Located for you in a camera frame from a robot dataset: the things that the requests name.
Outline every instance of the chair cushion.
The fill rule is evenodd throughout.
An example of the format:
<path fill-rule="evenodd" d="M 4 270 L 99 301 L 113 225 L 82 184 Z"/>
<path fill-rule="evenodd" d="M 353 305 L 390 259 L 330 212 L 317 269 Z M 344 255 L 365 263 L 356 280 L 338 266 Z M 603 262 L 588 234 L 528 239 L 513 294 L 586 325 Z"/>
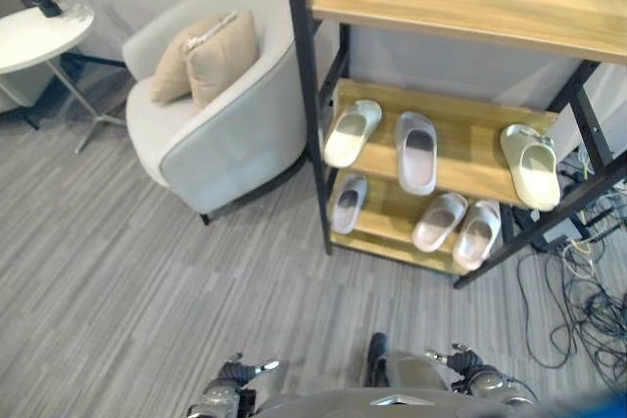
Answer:
<path fill-rule="evenodd" d="M 187 56 L 187 73 L 194 105 L 202 110 L 232 85 L 259 58 L 255 21 L 242 13 L 194 47 Z"/>
<path fill-rule="evenodd" d="M 227 14 L 217 14 L 184 28 L 169 44 L 153 75 L 150 98 L 154 102 L 170 102 L 190 91 L 185 46 L 188 41 L 204 35 Z"/>
<path fill-rule="evenodd" d="M 137 156 L 150 176 L 160 185 L 169 186 L 160 164 L 169 140 L 197 113 L 191 95 L 172 105 L 154 102 L 150 97 L 153 77 L 135 84 L 126 101 L 126 125 Z"/>

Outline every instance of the slide sandal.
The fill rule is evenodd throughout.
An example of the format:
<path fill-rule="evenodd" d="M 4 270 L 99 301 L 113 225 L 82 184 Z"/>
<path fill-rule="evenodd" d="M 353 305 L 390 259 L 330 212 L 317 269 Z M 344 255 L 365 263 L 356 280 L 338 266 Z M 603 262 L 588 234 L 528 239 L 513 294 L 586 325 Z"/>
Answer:
<path fill-rule="evenodd" d="M 411 234 L 422 252 L 435 252 L 457 227 L 468 208 L 468 201 L 457 193 L 437 196 L 427 207 Z"/>
<path fill-rule="evenodd" d="M 401 188 L 419 196 L 433 192 L 437 151 L 433 123 L 420 113 L 403 113 L 396 124 L 396 154 Z"/>
<path fill-rule="evenodd" d="M 453 248 L 453 259 L 474 271 L 490 254 L 501 231 L 501 212 L 496 201 L 478 201 L 468 209 Z"/>
<path fill-rule="evenodd" d="M 501 133 L 518 198 L 531 209 L 551 210 L 559 204 L 553 140 L 526 124 L 512 124 Z"/>
<path fill-rule="evenodd" d="M 383 113 L 372 100 L 357 100 L 335 123 L 324 146 L 324 161 L 335 168 L 351 166 Z"/>
<path fill-rule="evenodd" d="M 355 230 L 367 189 L 365 176 L 358 173 L 346 175 L 331 216 L 331 227 L 335 232 L 350 234 Z"/>

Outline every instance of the striped carpet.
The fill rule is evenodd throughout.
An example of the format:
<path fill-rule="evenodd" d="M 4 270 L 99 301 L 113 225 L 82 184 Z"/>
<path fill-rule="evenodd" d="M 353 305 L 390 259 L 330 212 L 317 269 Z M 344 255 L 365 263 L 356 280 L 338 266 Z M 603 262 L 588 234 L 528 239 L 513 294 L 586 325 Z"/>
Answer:
<path fill-rule="evenodd" d="M 87 95 L 103 109 L 123 100 L 124 72 L 97 70 L 80 83 Z M 123 129 L 107 126 L 76 156 L 78 104 L 33 112 L 40 131 L 0 117 L 2 417 L 180 416 L 239 350 L 288 362 L 257 381 L 261 399 L 357 386 L 375 331 L 413 352 L 473 346 L 542 398 L 603 389 L 583 353 L 557 370 L 531 360 L 514 259 L 454 291 L 448 275 L 326 256 L 309 164 L 205 227 L 144 173 Z M 626 242 L 612 235 L 599 266 L 617 295 Z M 531 337 L 552 361 L 559 317 L 538 261 L 523 270 Z"/>

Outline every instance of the white round table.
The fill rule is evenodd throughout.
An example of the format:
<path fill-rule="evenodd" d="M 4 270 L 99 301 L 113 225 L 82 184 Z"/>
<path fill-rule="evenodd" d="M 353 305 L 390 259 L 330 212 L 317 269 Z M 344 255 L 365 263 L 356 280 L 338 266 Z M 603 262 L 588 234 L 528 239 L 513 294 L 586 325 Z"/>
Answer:
<path fill-rule="evenodd" d="M 0 73 L 46 63 L 92 115 L 91 127 L 80 140 L 80 152 L 104 123 L 126 126 L 123 119 L 98 112 L 53 59 L 82 41 L 94 23 L 93 11 L 75 5 L 59 17 L 46 18 L 38 8 L 26 9 L 0 19 Z"/>

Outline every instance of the shelf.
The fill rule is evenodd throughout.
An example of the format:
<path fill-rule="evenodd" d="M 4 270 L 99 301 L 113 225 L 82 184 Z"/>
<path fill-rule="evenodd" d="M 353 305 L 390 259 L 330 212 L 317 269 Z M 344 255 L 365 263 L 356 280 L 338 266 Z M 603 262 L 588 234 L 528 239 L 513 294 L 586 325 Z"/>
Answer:
<path fill-rule="evenodd" d="M 337 175 L 334 193 L 329 201 L 329 213 L 332 213 L 331 208 L 347 173 L 350 171 L 340 170 Z M 396 182 L 369 176 L 368 192 L 355 231 L 349 235 L 333 233 L 331 240 L 338 245 L 430 269 L 464 274 L 466 271 L 454 263 L 451 257 L 457 239 L 456 232 L 433 254 L 421 252 L 411 241 L 415 224 L 435 196 L 409 195 Z"/>
<path fill-rule="evenodd" d="M 313 0 L 318 20 L 627 64 L 627 0 Z"/>
<path fill-rule="evenodd" d="M 464 275 L 468 271 L 453 262 L 450 255 L 424 254 L 413 245 L 403 244 L 360 232 L 350 235 L 331 233 L 331 242 L 349 249 L 368 252 L 369 254 L 393 258 L 405 263 L 411 263 L 423 268 L 435 269 L 445 273 Z"/>
<path fill-rule="evenodd" d="M 341 170 L 338 173 L 335 191 L 339 189 L 348 173 L 350 171 L 347 170 Z M 367 197 L 356 230 L 412 245 L 413 228 L 436 195 L 436 193 L 426 197 L 409 195 L 394 181 L 370 176 L 368 177 Z M 331 208 L 336 198 L 337 193 L 334 193 L 329 203 Z M 451 234 L 439 252 L 451 254 L 456 238 L 457 233 Z"/>
<path fill-rule="evenodd" d="M 528 123 L 541 133 L 557 114 L 463 100 L 443 95 L 411 92 L 396 87 L 342 79 L 337 117 L 361 98 L 377 101 L 383 118 L 351 170 L 398 181 L 395 125 L 400 113 L 425 114 L 438 134 L 437 188 L 476 199 L 494 199 L 524 206 L 513 188 L 501 130 L 514 122 Z"/>

